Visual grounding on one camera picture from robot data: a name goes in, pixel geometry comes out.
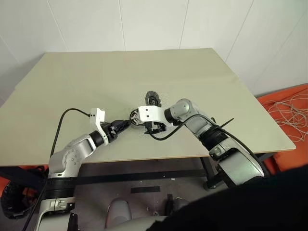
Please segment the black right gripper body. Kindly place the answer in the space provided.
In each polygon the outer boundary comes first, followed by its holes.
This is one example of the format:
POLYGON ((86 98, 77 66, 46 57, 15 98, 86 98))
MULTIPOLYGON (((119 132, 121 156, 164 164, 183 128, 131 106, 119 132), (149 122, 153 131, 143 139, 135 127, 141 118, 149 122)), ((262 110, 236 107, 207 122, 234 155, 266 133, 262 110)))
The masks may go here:
POLYGON ((165 124, 163 123, 159 123, 159 122, 152 122, 152 125, 151 125, 151 130, 150 130, 150 133, 151 134, 158 134, 158 133, 161 133, 161 132, 165 132, 166 131, 166 126, 165 124))

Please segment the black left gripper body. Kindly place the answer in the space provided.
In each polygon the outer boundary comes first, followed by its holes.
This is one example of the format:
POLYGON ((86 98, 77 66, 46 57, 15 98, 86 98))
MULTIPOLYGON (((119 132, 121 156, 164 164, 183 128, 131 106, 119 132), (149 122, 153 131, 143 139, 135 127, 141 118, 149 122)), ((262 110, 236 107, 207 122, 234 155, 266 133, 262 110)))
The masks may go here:
POLYGON ((109 142, 113 142, 117 138, 120 133, 120 124, 120 120, 102 123, 102 129, 105 132, 109 142))

